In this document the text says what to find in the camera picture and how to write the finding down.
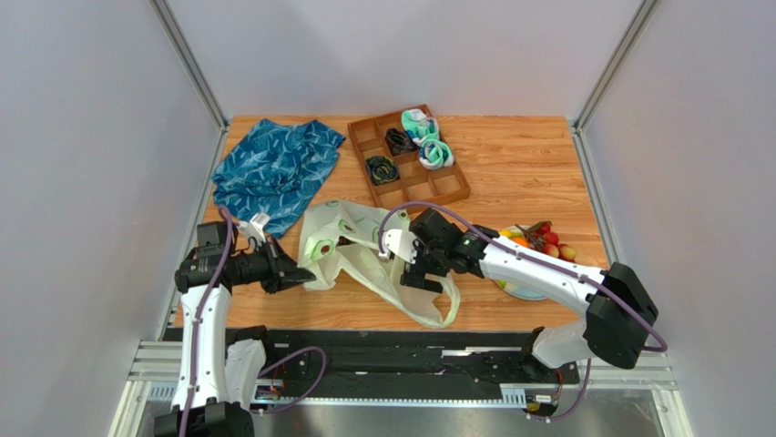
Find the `translucent white plastic bag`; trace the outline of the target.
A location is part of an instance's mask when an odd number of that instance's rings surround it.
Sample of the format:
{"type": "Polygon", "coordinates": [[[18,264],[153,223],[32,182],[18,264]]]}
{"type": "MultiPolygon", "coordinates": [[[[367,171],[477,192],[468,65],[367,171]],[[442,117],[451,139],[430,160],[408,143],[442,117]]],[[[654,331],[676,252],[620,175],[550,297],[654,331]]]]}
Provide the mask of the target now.
{"type": "Polygon", "coordinates": [[[378,256],[378,232],[388,214],[348,200],[330,200],[308,208],[302,216],[298,265],[315,276],[307,291],[331,290],[344,272],[411,319],[427,328],[443,329],[455,320],[461,296],[447,275],[439,282],[451,307],[442,315],[435,305],[437,295],[400,283],[404,262],[382,261],[378,256]]]}

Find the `fake yellow banana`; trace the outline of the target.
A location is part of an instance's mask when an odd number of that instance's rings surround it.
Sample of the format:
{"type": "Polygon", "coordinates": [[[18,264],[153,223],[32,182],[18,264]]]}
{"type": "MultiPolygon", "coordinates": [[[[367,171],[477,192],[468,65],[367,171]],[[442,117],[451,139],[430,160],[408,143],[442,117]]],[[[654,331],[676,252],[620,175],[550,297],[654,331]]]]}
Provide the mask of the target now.
{"type": "Polygon", "coordinates": [[[499,234],[510,239],[523,237],[523,233],[521,231],[512,229],[502,229],[499,231],[499,234]]]}

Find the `fake orange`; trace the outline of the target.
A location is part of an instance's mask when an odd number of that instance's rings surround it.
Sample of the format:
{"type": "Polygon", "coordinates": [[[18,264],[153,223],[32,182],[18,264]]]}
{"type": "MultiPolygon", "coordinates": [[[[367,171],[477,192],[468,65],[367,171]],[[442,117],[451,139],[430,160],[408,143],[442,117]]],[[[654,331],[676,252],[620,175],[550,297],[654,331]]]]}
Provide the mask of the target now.
{"type": "Polygon", "coordinates": [[[523,237],[511,237],[511,241],[513,241],[515,244],[522,246],[524,248],[531,249],[533,246],[523,237]]]}

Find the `fake red lychee bunch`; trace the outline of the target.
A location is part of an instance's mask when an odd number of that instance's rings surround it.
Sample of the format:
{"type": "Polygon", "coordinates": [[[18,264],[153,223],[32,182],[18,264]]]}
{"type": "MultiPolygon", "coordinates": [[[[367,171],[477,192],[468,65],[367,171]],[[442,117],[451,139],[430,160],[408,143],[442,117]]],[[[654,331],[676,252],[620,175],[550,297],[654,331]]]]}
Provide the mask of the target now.
{"type": "Polygon", "coordinates": [[[552,222],[539,221],[530,227],[522,227],[525,237],[533,245],[533,250],[540,251],[548,256],[574,262],[577,251],[566,243],[560,242],[560,237],[555,233],[552,222]]]}

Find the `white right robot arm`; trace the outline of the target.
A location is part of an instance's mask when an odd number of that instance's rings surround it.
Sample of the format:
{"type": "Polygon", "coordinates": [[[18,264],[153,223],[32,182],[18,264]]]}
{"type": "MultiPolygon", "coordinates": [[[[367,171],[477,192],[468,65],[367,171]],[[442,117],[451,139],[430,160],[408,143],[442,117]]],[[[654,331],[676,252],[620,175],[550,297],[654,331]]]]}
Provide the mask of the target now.
{"type": "Polygon", "coordinates": [[[440,292],[441,277],[471,274],[528,288],[574,311],[577,320],[536,328],[522,346],[527,365],[536,369],[598,358],[629,370],[643,352],[668,348],[654,328],[659,310],[626,264],[600,269],[554,258],[432,205],[408,229],[383,222],[377,235],[381,256],[404,261],[407,287],[440,292]]]}

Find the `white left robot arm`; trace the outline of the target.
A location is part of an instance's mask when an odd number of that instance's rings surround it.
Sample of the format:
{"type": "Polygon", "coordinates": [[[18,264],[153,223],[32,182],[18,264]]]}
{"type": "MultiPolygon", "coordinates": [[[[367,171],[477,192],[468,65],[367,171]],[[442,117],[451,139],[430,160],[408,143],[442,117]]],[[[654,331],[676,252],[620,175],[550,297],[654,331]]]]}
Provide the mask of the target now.
{"type": "Polygon", "coordinates": [[[180,369],[170,411],[155,418],[154,435],[254,435],[250,403],[267,362],[267,330],[250,327],[227,339],[232,289],[259,283],[274,293],[315,278],[265,233],[269,221],[259,213],[197,227],[197,245],[174,275],[183,309],[180,369]]]}

